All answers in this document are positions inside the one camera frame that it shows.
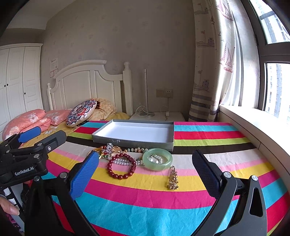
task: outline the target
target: window sill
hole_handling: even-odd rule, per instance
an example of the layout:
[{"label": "window sill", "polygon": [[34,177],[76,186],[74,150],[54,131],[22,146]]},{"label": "window sill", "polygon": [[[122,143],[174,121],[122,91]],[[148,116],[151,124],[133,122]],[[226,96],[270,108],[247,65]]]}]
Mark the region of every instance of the window sill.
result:
[{"label": "window sill", "polygon": [[241,131],[271,162],[290,190],[290,127],[273,115],[255,108],[220,106],[219,121]]}]

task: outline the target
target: white bedside table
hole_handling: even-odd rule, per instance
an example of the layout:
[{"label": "white bedside table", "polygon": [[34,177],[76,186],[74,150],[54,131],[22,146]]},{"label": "white bedside table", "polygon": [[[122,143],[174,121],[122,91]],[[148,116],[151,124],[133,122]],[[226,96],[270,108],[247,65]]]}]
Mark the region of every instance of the white bedside table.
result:
[{"label": "white bedside table", "polygon": [[152,121],[185,121],[183,115],[180,112],[170,112],[169,117],[165,116],[165,112],[155,112],[155,116],[138,116],[133,114],[129,120],[152,120]]}]

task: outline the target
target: wardrobe door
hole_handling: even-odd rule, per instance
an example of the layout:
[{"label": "wardrobe door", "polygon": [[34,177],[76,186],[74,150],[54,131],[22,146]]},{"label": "wardrobe door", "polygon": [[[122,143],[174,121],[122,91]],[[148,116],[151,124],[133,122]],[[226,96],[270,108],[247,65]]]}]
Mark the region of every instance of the wardrobe door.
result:
[{"label": "wardrobe door", "polygon": [[23,59],[23,94],[26,111],[43,109],[39,83],[40,47],[25,47]]},{"label": "wardrobe door", "polygon": [[0,50],[0,132],[10,121],[6,94],[6,69],[9,48]]},{"label": "wardrobe door", "polygon": [[10,48],[8,55],[6,89],[11,119],[26,112],[22,84],[24,48]]}]

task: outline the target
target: round cushion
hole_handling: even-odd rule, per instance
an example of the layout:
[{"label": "round cushion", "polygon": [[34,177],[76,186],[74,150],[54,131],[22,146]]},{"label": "round cushion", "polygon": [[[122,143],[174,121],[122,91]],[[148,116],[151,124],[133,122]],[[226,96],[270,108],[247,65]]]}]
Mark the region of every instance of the round cushion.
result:
[{"label": "round cushion", "polygon": [[79,123],[87,120],[94,112],[97,101],[90,99],[82,102],[71,110],[66,118],[66,124],[68,127],[75,127]]}]

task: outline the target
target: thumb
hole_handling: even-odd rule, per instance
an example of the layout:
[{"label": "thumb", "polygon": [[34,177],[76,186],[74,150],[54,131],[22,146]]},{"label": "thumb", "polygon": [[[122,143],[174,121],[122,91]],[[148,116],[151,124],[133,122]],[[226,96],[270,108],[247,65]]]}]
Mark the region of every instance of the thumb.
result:
[{"label": "thumb", "polygon": [[19,215],[19,210],[12,205],[6,198],[0,197],[0,205],[3,208],[3,211],[10,215]]}]

